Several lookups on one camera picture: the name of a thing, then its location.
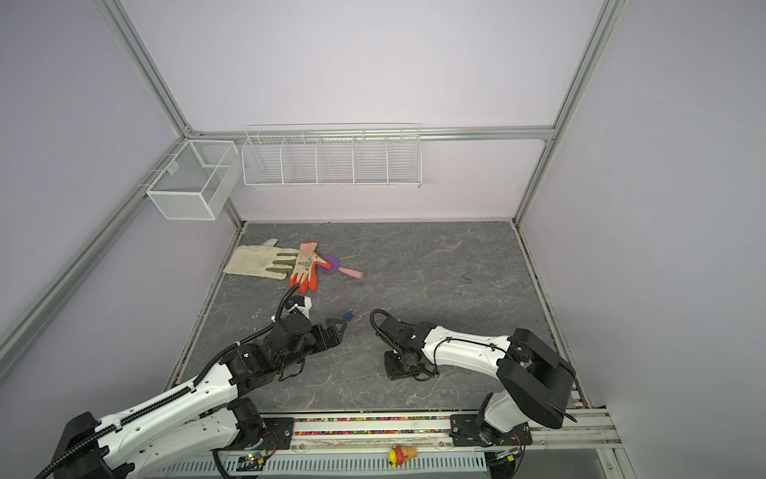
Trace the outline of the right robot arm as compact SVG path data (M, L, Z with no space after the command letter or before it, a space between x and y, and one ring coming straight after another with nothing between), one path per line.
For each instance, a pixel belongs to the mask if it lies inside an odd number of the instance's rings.
M451 419L458 446L525 446L521 428L531 422L560 429L567 420L576 371L564 357L528 329L511 335L469 335L435 323L405 323L383 309L370 313L376 336L389 347L384 364L391 380L436 379L452 366L482 373L502 389L488 393L478 412Z

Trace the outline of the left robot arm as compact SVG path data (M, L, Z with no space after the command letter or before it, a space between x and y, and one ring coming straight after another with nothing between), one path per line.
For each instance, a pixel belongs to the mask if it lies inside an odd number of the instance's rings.
M344 319L312 323L309 303L291 287L267 327L225 347L193 378L118 413L73 418L40 477L140 478L203 451L277 450L290 429L269 426L249 393L339 346L347 328Z

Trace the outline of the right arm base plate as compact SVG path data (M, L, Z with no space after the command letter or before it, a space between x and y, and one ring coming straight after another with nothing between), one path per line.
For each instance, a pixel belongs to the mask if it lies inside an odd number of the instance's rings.
M499 432L480 423L476 414L451 414L449 433L453 444L458 447L528 446L533 443L527 423L509 432Z

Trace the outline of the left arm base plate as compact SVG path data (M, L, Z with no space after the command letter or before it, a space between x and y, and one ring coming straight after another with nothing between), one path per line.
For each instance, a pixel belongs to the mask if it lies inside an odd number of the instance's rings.
M289 449L295 419L290 416L267 417L255 425L245 427L237 437L241 450L284 450Z

